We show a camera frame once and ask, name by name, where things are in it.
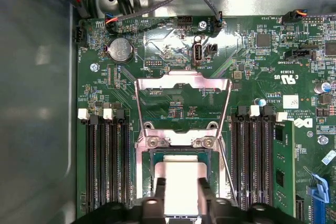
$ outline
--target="chip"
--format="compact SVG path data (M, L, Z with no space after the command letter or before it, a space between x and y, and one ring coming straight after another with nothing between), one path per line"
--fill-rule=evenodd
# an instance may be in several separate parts
M284 184L284 181L283 181L283 178L284 178L284 174L283 174L283 172L282 171L280 171L280 170L277 170L276 171L276 173L275 173L275 178L276 178L276 182L277 182L277 184L279 185L279 186L284 186L283 184Z
M102 107L103 106L103 102L95 102L94 103L96 107Z
M258 34L257 35L257 47L270 47L271 35L270 34Z
M332 103L332 95L323 94L319 96L319 102L321 104L331 104Z
M276 125L275 127L275 139L278 141L283 141L284 139L284 127Z
M243 78L243 72L241 71L234 71L233 72L233 79L241 80Z
M336 42L326 42L325 55L336 55Z
M109 108L111 108L111 103L109 103L109 102L105 102L105 103L103 103L103 108L104 108L104 109L109 109Z
M232 84L233 89L241 89L243 87L242 83L240 82L235 82Z

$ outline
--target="ram slot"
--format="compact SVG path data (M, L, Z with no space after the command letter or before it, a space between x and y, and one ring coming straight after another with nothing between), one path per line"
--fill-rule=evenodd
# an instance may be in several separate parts
M247 124L247 142L246 142L246 167L247 167L247 186L246 189L248 191L247 197L248 197L248 207L251 206L253 201L253 195L254 195L254 128L253 128L254 119L252 119Z
M86 205L87 212L96 208L97 176L96 176L96 143L97 125L86 125Z
M234 190L237 193L237 201L238 204L240 202L239 197L239 146L238 146L238 130L239 130L239 122L235 122L236 117L233 115L233 122L231 128L231 178L234 185Z
M249 122L245 121L241 125L241 135L242 135L242 141L240 143L240 148L241 148L241 167L242 167L242 182L243 182L243 187L242 187L242 192L243 192L243 197L242 197L242 210L247 210L249 207L249 142L250 142L250 132L249 132Z
M98 125L99 143L97 145L98 150L98 204L102 206L106 203L106 136L105 136L105 123L101 119Z
M110 170L110 202L119 202L119 178L118 178L118 125L109 126L109 170Z
M253 139L253 156L251 156L251 164L253 165L253 186L252 186L252 198L253 203L262 202L261 200L261 164L263 160L261 159L261 139L260 139L260 120L257 119L251 124L252 139Z
M261 179L263 191L263 203L272 206L273 196L273 176L272 176L272 140L273 140L273 123L268 117L263 118L261 123Z
M130 137L129 126L120 123L121 135L121 201L129 205L130 202Z

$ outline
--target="screw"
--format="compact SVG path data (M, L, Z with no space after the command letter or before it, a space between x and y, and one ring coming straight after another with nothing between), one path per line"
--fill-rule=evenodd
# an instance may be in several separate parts
M326 136L319 136L317 138L317 142L320 144L320 145L325 145L325 144L328 144L329 143L329 139L326 137Z
M97 63L92 63L92 64L90 65L90 70L91 70L92 72L98 72L98 70L99 70L99 65L98 65Z
M265 211L265 208L263 206L260 205L255 205L253 206L254 209L256 209L257 211Z
M157 138L156 137L150 137L148 139L148 145L150 147L156 147L156 145L157 145Z
M207 23L205 21L201 21L198 23L198 29L204 31L207 28Z
M147 201L147 204L156 204L156 200L155 199L151 199Z
M211 139L211 138L206 138L206 139L204 140L204 145L205 145L205 147L208 147L208 148L212 147L212 146L213 146L213 141L212 141L212 139Z

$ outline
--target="usb port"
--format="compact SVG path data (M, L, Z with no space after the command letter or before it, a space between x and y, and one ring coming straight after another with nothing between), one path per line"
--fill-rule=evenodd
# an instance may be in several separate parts
M200 65L202 63L203 55L202 55L202 45L195 44L193 47L193 63L194 65Z

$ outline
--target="black connector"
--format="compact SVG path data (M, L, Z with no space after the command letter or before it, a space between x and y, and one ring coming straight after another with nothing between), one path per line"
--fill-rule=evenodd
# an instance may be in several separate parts
M208 44L206 47L206 53L209 56L213 56L218 52L218 45L217 44Z
M305 200L303 198L301 198L300 196L296 195L295 197L295 214L296 214L296 218L298 220L304 221L305 219L305 213L304 213L304 203Z
M316 53L310 49L297 49L290 50L283 54L284 60L300 60L300 59L308 59L308 60L316 60Z
M193 16L178 16L177 26L192 26Z
M193 46L193 64L200 65L203 59L202 45L194 44Z
M111 17L105 13L105 20L107 19L111 19ZM105 29L110 33L110 34L117 34L118 33L118 29L117 29L117 22L110 22L105 24Z
M73 39L79 47L87 47L88 34L85 28L82 26L76 26Z
M305 10L293 10L291 12L286 13L282 17L282 24L284 25L285 23L297 23L302 18L305 17L305 15L301 15L300 13L306 13Z

